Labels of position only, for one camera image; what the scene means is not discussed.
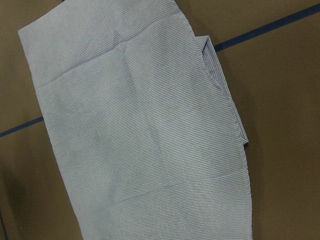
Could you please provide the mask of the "blue striped button shirt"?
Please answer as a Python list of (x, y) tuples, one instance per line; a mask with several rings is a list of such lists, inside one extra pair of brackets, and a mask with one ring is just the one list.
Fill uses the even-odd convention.
[(173, 0), (67, 0), (18, 35), (85, 240), (250, 240), (248, 142)]

